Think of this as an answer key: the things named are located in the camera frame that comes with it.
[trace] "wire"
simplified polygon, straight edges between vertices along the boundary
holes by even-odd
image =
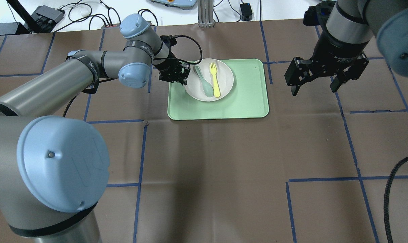
[[[216,16],[216,19],[217,19],[217,22],[219,23],[219,17],[218,17],[218,15],[216,14],[216,11],[213,9],[213,13],[214,13],[214,15]]]
[[[13,12],[13,11],[12,11],[12,9],[10,8],[9,3],[7,3],[7,6],[9,7],[10,12],[12,13],[12,16],[14,17],[14,20],[15,20],[15,22],[16,22],[16,25],[17,25],[17,26],[19,26],[19,23],[16,21],[16,18],[15,18],[14,12]]]
[[[154,13],[152,11],[150,11],[149,9],[140,9],[138,10],[138,14],[139,15],[143,15],[145,12],[149,12],[150,14],[153,15],[154,19],[156,20],[156,26],[159,26],[159,22],[157,21],[156,15],[154,15]]]
[[[105,15],[100,14],[100,13],[97,13],[97,14],[92,15],[93,8],[92,8],[90,5],[88,5],[87,3],[81,3],[81,1],[82,1],[82,0],[79,0],[79,1],[76,2],[76,3],[69,3],[69,4],[63,5],[62,7],[59,7],[59,8],[58,8],[58,10],[62,10],[63,8],[65,8],[65,7],[67,7],[67,6],[73,5],[73,6],[70,8],[69,13],[68,13],[68,18],[69,18],[69,20],[71,21],[71,23],[68,23],[67,25],[65,25],[65,26],[63,26],[63,27],[57,29],[57,30],[54,31],[54,32],[60,31],[60,30],[62,30],[62,29],[64,29],[64,28],[70,26],[70,25],[73,24],[73,23],[83,22],[83,21],[87,20],[88,18],[90,18],[90,23],[88,24],[88,28],[91,29],[91,22],[92,22],[93,17],[101,18],[100,16],[103,16],[103,17],[105,18],[105,20],[102,19],[102,21],[103,21],[103,23],[104,23],[104,26],[108,26],[108,25],[111,25],[111,26],[112,26],[112,23],[111,23],[111,20],[110,20],[110,19],[108,19]],[[72,20],[72,19],[70,18],[70,13],[72,12],[73,8],[75,8],[76,6],[78,6],[78,5],[80,5],[80,4],[81,4],[81,5],[86,5],[86,6],[88,6],[88,7],[90,8],[90,14],[88,14],[88,16],[84,16],[84,17],[79,18],[79,19],[77,19],[77,20]]]
[[[100,18],[103,21],[103,25],[106,27],[105,20],[102,17],[100,17],[99,15],[102,15],[102,14],[98,13],[98,14],[92,15],[92,17],[90,18],[90,23],[88,23],[88,30],[91,30],[91,24],[92,24],[92,20],[93,20],[94,17]]]
[[[68,105],[67,105],[66,108],[65,108],[65,112],[63,112],[63,117],[66,117],[66,114],[67,114],[67,112],[68,112],[68,110],[69,110],[70,105],[72,104],[72,102],[75,100],[75,98],[76,98],[78,95],[75,95],[75,97],[73,97],[73,98],[69,101]]]
[[[121,23],[122,23],[122,20],[120,19],[120,15],[119,15],[119,13],[117,12],[117,10],[116,10],[115,8],[111,8],[111,7],[108,8],[108,18],[110,18],[110,17],[109,17],[109,11],[110,11],[111,9],[114,10],[114,12],[117,14],[117,17],[119,18],[119,24],[121,24]]]
[[[408,157],[405,157],[404,159],[402,159],[400,162],[398,162],[394,166],[394,168],[392,169],[392,172],[389,175],[389,179],[387,180],[386,190],[384,192],[384,228],[386,229],[387,241],[389,243],[393,243],[392,232],[390,231],[390,221],[389,221],[390,187],[392,186],[392,182],[393,182],[394,176],[396,175],[396,172],[407,161],[408,161]]]
[[[262,1],[259,0],[259,20],[262,20]]]
[[[186,60],[183,60],[183,59],[173,58],[173,57],[157,57],[157,58],[155,58],[153,60],[179,60],[179,61],[182,61],[184,63],[190,64],[190,65],[197,65],[198,63],[200,63],[203,60],[203,51],[201,50],[200,44],[196,40],[194,40],[192,37],[184,35],[184,34],[178,34],[178,35],[173,36],[174,39],[176,39],[178,37],[185,37],[185,38],[188,38],[188,39],[192,40],[193,42],[195,42],[195,44],[198,46],[198,49],[200,49],[200,60],[198,62],[189,62],[189,61],[186,61]]]
[[[108,81],[112,81],[112,80],[116,80],[116,79],[117,79],[117,78],[108,78],[108,79],[99,81],[99,83],[108,82]],[[66,114],[68,113],[68,110],[69,110],[69,108],[70,108],[72,102],[75,100],[75,98],[76,98],[78,95],[75,95],[75,97],[73,97],[73,98],[69,101],[68,105],[67,105],[66,108],[65,108],[65,112],[63,112],[63,117],[66,117]]]
[[[116,79],[117,79],[117,78],[108,78],[108,79],[99,81],[99,83],[108,82],[108,81],[113,81],[113,80],[116,80]]]
[[[68,18],[69,18],[69,20],[72,21],[72,22],[75,22],[75,23],[79,23],[79,22],[85,21],[85,20],[72,20],[72,19],[70,18],[70,13],[72,12],[73,8],[76,7],[76,6],[78,6],[78,5],[86,5],[86,6],[88,6],[88,7],[90,8],[90,13],[89,13],[86,17],[90,17],[90,16],[92,15],[92,13],[93,13],[93,8],[92,8],[90,5],[88,5],[87,3],[80,3],[80,2],[75,3],[75,5],[73,5],[73,7],[69,10],[69,13],[68,13]]]
[[[228,3],[230,4],[230,7],[234,10],[234,12],[236,12],[236,13],[240,16],[240,18],[239,18],[236,22],[240,21],[240,20],[241,20],[241,14],[240,14],[239,12],[237,12],[237,11],[232,7],[230,0],[227,0],[227,1],[228,1]]]
[[[219,4],[221,4],[221,2],[223,2],[224,0],[221,0],[218,4],[214,5],[213,7],[217,7]]]

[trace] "light blue joint cap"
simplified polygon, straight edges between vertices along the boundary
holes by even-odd
[[[131,14],[120,24],[120,32],[126,39],[142,34],[150,27],[150,24],[139,14]]]
[[[108,148],[82,120],[39,117],[22,131],[16,151],[25,185],[51,209],[75,213],[93,206],[108,183]]]
[[[129,63],[120,69],[119,80],[125,86],[139,89],[147,84],[149,75],[149,65],[141,62],[134,62]]]
[[[68,56],[73,56],[73,55],[75,55],[77,52],[79,52],[79,51],[85,51],[84,49],[81,49],[81,50],[78,50],[78,51],[70,51],[69,53],[68,53]]]
[[[391,68],[408,77],[408,9],[383,24],[377,34],[377,45]]]

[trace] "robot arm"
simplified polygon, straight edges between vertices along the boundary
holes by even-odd
[[[373,34],[394,71],[408,77],[408,0],[325,1],[308,9],[303,23],[323,32],[312,57],[295,57],[285,73],[292,95],[317,77],[336,75],[332,92],[358,79],[369,63],[363,49]]]
[[[72,51],[0,97],[0,209],[16,234],[38,243],[102,242],[93,208],[108,182],[107,146],[86,122],[49,115],[85,88],[95,92],[100,78],[144,87],[151,64],[161,80],[186,84],[189,65],[170,51],[175,39],[159,37],[138,14],[120,31],[123,51]]]

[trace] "white table surface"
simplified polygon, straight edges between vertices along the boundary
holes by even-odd
[[[52,8],[58,8],[64,4],[74,3],[77,0],[19,0],[22,6],[32,14],[34,10],[41,5],[46,5]],[[253,20],[259,20],[259,0],[243,0],[245,3],[252,5],[252,11],[254,13]],[[104,2],[113,8],[115,8],[120,17],[124,19],[130,14],[136,13],[140,9],[150,9],[158,18],[159,25],[184,25],[193,24],[198,22],[198,4],[192,9],[179,9],[176,7],[167,7],[160,3],[153,3],[150,0],[104,0]],[[239,11],[240,0],[230,0],[232,6]],[[301,19],[304,12],[309,6],[318,4],[319,0],[262,0],[262,20],[287,20],[287,19]],[[84,0],[83,3],[87,3],[93,8],[93,14],[105,14],[106,8],[99,3],[98,0]],[[83,14],[87,12],[87,6],[76,7],[71,13],[72,19],[79,19]],[[227,0],[224,0],[219,6],[214,8],[218,14],[221,22],[235,22],[239,19],[239,15],[236,14],[228,4]],[[111,12],[111,19],[113,22],[117,22],[117,16],[114,11]],[[17,21],[24,23],[19,15],[14,12]],[[148,21],[153,20],[153,16],[146,12],[143,14],[144,18]],[[86,20],[82,23],[74,23],[61,31],[76,31],[88,29],[88,22]],[[7,6],[5,0],[0,0],[0,23],[14,22],[14,18]],[[56,29],[70,23],[67,15],[63,20],[57,24]],[[98,18],[94,18],[92,21],[91,29],[99,29],[102,26],[102,21]]]

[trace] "white plate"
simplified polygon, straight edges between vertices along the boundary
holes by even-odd
[[[191,65],[189,77],[187,77],[187,85],[185,85],[184,88],[190,96],[197,100],[206,102],[220,100],[231,91],[234,84],[234,74],[232,73],[230,67],[216,59],[203,59],[197,65],[200,67],[204,79],[213,87],[213,78],[210,74],[210,63],[212,62],[216,63],[216,68],[218,69],[218,73],[216,74],[216,76],[218,78],[219,90],[221,91],[221,95],[218,98],[216,98],[215,96],[207,97],[204,93],[201,80],[196,74],[193,65]]]

